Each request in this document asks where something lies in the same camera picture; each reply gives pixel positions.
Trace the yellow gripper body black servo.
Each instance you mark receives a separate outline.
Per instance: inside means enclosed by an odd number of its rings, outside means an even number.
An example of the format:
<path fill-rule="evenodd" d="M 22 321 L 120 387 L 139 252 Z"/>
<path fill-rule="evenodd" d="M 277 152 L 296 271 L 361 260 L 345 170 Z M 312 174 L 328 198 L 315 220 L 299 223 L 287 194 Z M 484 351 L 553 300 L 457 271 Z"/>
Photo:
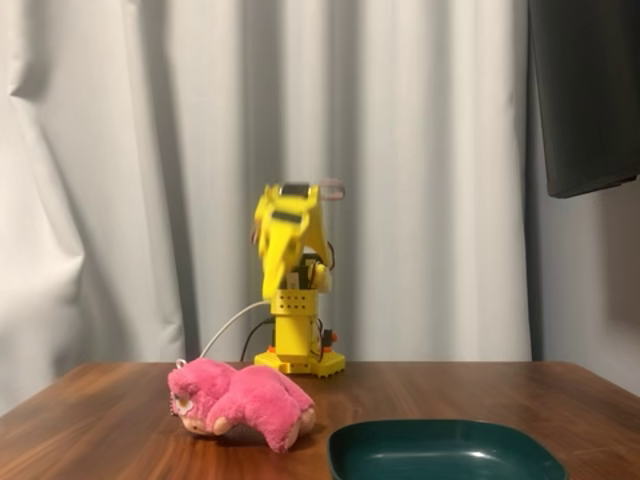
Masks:
<path fill-rule="evenodd" d="M 317 199 L 260 199 L 254 210 L 254 244 L 266 248 L 280 234 L 285 243 L 320 246 L 320 201 Z"/>

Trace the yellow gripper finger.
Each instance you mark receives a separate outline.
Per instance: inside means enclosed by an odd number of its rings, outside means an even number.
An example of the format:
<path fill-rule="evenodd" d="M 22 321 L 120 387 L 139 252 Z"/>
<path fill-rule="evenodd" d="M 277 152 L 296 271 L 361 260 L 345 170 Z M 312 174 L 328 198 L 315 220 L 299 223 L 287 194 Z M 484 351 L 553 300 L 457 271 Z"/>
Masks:
<path fill-rule="evenodd" d="M 281 280 L 284 280 L 289 273 L 298 265 L 302 252 L 304 250 L 303 242 L 299 237 L 287 236 L 284 239 L 283 251 L 281 255 Z"/>
<path fill-rule="evenodd" d="M 283 252 L 283 242 L 271 242 L 262 257 L 264 298 L 271 298 L 279 288 L 284 272 Z"/>

